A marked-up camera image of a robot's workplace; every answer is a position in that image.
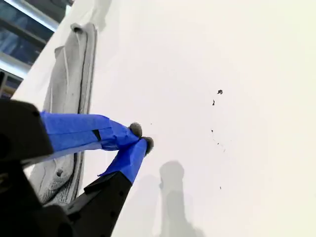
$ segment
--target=gray cloth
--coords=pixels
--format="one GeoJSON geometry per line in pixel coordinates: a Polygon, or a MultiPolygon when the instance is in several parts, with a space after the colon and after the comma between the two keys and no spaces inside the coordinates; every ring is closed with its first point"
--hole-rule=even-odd
{"type": "MultiPolygon", "coordinates": [[[[96,29],[71,26],[63,47],[55,50],[43,110],[51,113],[87,114],[93,78],[96,29]]],[[[83,152],[36,164],[30,181],[43,204],[68,204],[77,196],[83,152]]]]}

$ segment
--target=white surface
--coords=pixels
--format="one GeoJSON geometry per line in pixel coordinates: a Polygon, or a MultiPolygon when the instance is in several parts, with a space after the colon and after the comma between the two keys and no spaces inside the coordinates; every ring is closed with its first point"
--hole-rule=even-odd
{"type": "MultiPolygon", "coordinates": [[[[54,48],[92,15],[90,112],[137,121],[155,141],[113,236],[315,236],[316,3],[117,0],[106,25],[88,7],[76,1],[14,97],[42,108],[54,48]],[[185,218],[176,170],[159,188],[171,160],[184,169],[185,218]],[[178,203],[163,216],[173,185],[178,203]]],[[[114,155],[87,152],[82,187],[114,155]]]]}

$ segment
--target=blue painter's tape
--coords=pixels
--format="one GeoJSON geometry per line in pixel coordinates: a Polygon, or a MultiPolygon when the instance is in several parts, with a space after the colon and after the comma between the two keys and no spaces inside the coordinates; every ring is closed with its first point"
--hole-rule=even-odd
{"type": "Polygon", "coordinates": [[[119,150],[108,169],[99,176],[120,171],[133,184],[145,157],[146,149],[147,142],[145,139],[141,139],[137,143],[119,150]]]}

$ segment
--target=wrinkled fabric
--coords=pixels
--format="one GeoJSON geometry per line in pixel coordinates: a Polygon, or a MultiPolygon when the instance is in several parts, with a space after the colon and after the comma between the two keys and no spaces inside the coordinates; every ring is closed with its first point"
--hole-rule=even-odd
{"type": "MultiPolygon", "coordinates": [[[[72,25],[64,46],[55,50],[43,110],[88,114],[93,79],[96,30],[93,24],[72,25]]],[[[64,205],[77,196],[83,152],[36,164],[30,181],[43,204],[64,205]]]]}

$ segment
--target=white table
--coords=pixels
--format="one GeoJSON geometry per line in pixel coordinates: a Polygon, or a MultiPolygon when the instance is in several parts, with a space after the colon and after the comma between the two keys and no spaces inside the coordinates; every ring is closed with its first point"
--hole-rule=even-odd
{"type": "MultiPolygon", "coordinates": [[[[90,112],[155,141],[113,236],[315,236],[316,3],[116,0],[104,25],[108,2],[75,2],[14,98],[42,108],[54,49],[92,16],[90,112]]],[[[86,152],[82,188],[114,156],[86,152]]]]}

